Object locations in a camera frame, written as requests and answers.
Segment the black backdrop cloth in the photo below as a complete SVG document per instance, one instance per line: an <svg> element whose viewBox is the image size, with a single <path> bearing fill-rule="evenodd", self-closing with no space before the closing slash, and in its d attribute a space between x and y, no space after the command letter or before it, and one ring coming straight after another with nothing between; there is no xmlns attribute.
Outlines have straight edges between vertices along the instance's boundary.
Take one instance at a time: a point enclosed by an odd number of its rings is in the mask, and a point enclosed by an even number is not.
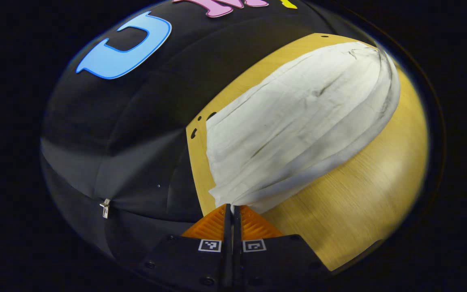
<svg viewBox="0 0 467 292"><path fill-rule="evenodd" d="M346 18L313 0L278 0L211 18L194 2L165 0L109 26L67 65L47 103L41 166L70 226L115 261L142 258L169 234L202 218L186 127L227 85L279 48L313 33L374 44ZM139 66L105 79L77 66L100 42L127 51L147 37L119 28L149 13L171 24ZM109 218L102 203L111 200Z"/></svg>

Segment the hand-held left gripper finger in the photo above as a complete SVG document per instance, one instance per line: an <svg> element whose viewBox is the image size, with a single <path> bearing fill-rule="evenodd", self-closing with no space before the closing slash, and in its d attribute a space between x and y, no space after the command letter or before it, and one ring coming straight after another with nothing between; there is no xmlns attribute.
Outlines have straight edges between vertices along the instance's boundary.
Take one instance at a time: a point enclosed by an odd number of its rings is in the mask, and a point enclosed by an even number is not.
<svg viewBox="0 0 467 292"><path fill-rule="evenodd" d="M238 292L306 292L331 276L298 234L285 235L248 206L233 213L233 284Z"/></svg>
<svg viewBox="0 0 467 292"><path fill-rule="evenodd" d="M231 240L231 206L224 204L160 240L136 272L169 292L222 292L232 287Z"/></svg>

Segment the white jeans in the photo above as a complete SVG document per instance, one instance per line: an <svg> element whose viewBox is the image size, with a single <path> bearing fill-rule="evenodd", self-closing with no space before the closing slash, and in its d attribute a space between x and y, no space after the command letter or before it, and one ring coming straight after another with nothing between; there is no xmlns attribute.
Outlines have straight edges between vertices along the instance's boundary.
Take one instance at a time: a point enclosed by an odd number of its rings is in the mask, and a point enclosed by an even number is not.
<svg viewBox="0 0 467 292"><path fill-rule="evenodd" d="M359 41L285 63L206 122L215 205L262 214L294 196L382 132L400 87L391 56Z"/></svg>

